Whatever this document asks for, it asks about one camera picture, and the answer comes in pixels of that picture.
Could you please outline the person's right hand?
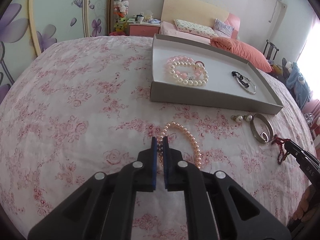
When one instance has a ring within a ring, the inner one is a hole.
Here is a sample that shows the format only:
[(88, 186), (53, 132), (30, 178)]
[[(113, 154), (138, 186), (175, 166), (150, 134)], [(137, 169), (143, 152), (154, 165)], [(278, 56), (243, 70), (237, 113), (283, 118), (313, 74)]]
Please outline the person's right hand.
[(296, 211), (293, 213), (293, 220), (301, 220), (301, 222), (308, 222), (315, 214), (318, 209), (319, 203), (314, 205), (311, 210), (308, 211), (310, 207), (310, 200), (314, 196), (316, 190), (313, 185), (309, 185), (305, 192), (303, 193), (301, 200), (298, 204)]

